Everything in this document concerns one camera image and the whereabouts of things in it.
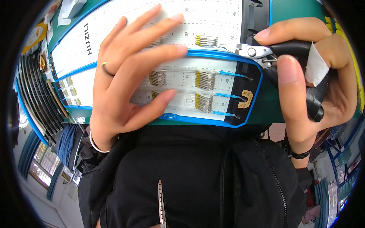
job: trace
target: pliers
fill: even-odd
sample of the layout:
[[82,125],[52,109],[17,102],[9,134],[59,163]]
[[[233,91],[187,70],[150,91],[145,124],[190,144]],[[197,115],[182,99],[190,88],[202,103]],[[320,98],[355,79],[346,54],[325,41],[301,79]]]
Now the pliers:
[[[262,67],[261,71],[264,76],[268,77],[271,83],[278,89],[277,67],[272,65],[272,62],[276,61],[276,57],[284,54],[308,59],[311,45],[312,43],[308,41],[290,40],[268,47],[252,46],[245,43],[221,44],[219,47],[257,62]],[[308,117],[315,122],[320,122],[324,115],[322,101],[326,94],[328,82],[329,74],[324,77],[317,87],[307,86]]]

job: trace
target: green cutting mat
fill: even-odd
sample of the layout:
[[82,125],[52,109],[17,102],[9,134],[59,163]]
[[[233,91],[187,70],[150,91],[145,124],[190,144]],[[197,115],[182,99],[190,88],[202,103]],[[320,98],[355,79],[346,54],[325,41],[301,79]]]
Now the green cutting mat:
[[[49,47],[53,47],[58,39],[66,32],[66,30],[75,23],[75,21],[91,9],[100,0],[88,0],[81,10],[71,20],[70,25],[62,25],[57,27],[57,19],[60,8],[56,10],[53,21],[53,37],[50,40]],[[290,18],[317,17],[325,22],[323,6],[316,0],[272,0],[272,23],[287,20]],[[72,117],[86,117],[85,123],[88,123],[91,110],[68,108]],[[257,95],[255,105],[252,109],[248,124],[267,124],[267,123],[283,123],[284,118],[281,114],[279,94],[274,86],[267,78],[263,78],[262,84]],[[191,123],[177,122],[173,120],[155,120],[151,124],[156,125],[185,125]]]

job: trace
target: black bracelet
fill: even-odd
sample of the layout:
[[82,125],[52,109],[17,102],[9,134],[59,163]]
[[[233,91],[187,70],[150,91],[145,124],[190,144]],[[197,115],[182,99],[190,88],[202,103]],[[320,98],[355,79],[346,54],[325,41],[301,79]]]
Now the black bracelet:
[[288,140],[288,137],[287,137],[287,133],[285,132],[285,137],[281,142],[281,147],[285,150],[285,152],[287,153],[288,157],[289,158],[295,158],[295,159],[303,159],[303,158],[306,158],[309,156],[309,154],[311,153],[312,149],[313,149],[313,146],[305,153],[302,153],[302,154],[297,154],[297,153],[294,153],[290,147],[290,144],[289,144],[289,140]]

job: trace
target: fingernail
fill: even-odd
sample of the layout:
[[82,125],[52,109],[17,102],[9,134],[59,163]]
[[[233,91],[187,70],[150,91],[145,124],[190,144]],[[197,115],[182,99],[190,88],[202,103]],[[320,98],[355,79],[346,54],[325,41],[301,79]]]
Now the fingernail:
[[256,34],[253,38],[256,41],[263,41],[264,39],[266,39],[266,37],[269,35],[270,33],[270,28],[266,28],[264,30],[261,30],[258,34]]
[[120,22],[121,22],[121,20],[123,19],[123,17],[121,17],[120,19],[119,19],[119,21],[118,21],[118,23],[117,24],[119,24]]
[[176,93],[176,90],[168,89],[166,91],[165,101],[170,102],[175,97]]
[[186,45],[177,45],[176,48],[179,54],[186,54],[188,52],[188,47]]
[[277,60],[277,77],[282,84],[298,80],[298,67],[294,57],[282,55]]
[[161,4],[157,4],[154,7],[152,7],[149,12],[155,12],[157,9],[159,9],[161,7]]
[[171,17],[171,19],[173,19],[173,20],[175,20],[177,22],[182,21],[183,18],[184,18],[184,16],[181,13],[175,14],[174,16]]

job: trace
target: left hand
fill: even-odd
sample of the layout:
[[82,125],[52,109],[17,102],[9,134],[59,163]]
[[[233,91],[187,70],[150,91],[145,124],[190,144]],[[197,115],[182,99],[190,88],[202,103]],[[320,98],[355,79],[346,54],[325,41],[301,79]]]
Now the left hand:
[[[177,14],[141,29],[160,12],[161,5],[156,5],[129,26],[122,17],[100,45],[90,129],[101,150],[110,150],[117,134],[137,130],[160,117],[176,94],[175,90],[165,90],[143,107],[130,103],[143,77],[161,63],[181,58],[188,51],[185,45],[161,45],[141,51],[184,20],[182,14]],[[114,77],[103,70],[103,62],[107,62],[104,67]]]
[[322,103],[324,117],[316,123],[307,116],[308,82],[301,65],[290,55],[278,58],[280,106],[293,152],[305,153],[312,147],[317,132],[351,119],[357,103],[356,73],[349,47],[341,36],[332,34],[317,18],[294,18],[273,24],[255,39],[265,46],[292,39],[313,41],[328,67],[337,69],[338,77],[330,77]]

